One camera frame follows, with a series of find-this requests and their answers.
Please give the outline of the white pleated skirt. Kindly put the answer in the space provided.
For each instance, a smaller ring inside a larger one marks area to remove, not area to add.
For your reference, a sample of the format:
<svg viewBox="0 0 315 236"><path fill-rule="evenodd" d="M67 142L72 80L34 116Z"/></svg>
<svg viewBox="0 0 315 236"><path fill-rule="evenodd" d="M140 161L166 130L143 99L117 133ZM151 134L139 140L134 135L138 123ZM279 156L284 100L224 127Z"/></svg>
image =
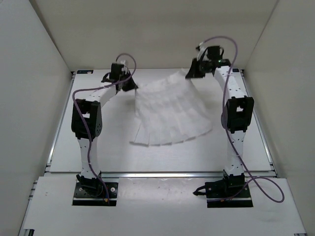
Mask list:
<svg viewBox="0 0 315 236"><path fill-rule="evenodd" d="M135 90L135 127L130 143L164 146L182 143L212 130L211 114L185 71L139 84Z"/></svg>

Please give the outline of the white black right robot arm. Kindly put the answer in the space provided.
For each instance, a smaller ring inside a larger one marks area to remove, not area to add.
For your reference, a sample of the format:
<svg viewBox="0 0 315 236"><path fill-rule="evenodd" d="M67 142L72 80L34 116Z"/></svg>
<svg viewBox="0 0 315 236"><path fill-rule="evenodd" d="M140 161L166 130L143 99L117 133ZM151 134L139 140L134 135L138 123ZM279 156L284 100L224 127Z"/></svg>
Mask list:
<svg viewBox="0 0 315 236"><path fill-rule="evenodd" d="M221 190L232 197L245 184L242 162L243 145L246 131L251 123L254 99L248 97L237 83L232 65L223 58L221 46L197 46L198 55L192 60L187 79L204 78L212 74L223 91L221 125L226 131L227 164L222 180L208 183L210 191Z"/></svg>

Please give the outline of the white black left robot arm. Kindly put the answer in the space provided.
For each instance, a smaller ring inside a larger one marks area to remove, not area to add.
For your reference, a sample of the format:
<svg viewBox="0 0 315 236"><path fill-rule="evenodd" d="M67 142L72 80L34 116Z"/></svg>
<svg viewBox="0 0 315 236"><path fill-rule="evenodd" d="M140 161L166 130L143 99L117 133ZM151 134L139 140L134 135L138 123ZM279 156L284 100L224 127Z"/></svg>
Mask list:
<svg viewBox="0 0 315 236"><path fill-rule="evenodd" d="M77 180L93 197L109 199L97 157L97 139L102 132L101 109L118 92L138 88L132 76L133 72L126 66L126 61L114 62L98 87L81 88L72 94L71 130L79 143L82 164Z"/></svg>

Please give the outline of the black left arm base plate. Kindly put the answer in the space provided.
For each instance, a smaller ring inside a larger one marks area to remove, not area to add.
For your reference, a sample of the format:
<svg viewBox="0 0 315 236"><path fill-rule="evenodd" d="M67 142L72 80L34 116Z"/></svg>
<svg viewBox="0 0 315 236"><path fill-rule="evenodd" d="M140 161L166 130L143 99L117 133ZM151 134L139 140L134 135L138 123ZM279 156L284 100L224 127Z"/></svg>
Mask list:
<svg viewBox="0 0 315 236"><path fill-rule="evenodd" d="M79 182L76 182L76 186L73 193L73 206L97 206L97 207L115 207L118 197L118 182L106 182L105 183L109 197L106 197L105 190L101 187L96 192L86 190Z"/></svg>

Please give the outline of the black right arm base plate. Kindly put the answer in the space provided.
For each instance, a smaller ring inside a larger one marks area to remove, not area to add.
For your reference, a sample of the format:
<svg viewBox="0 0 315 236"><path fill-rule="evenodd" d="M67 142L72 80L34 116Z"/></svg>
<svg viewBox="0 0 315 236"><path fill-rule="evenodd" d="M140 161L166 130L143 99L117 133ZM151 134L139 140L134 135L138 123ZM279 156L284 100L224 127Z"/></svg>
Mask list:
<svg viewBox="0 0 315 236"><path fill-rule="evenodd" d="M193 195L206 196L207 208L253 207L248 187L228 188L224 180L205 182L193 192Z"/></svg>

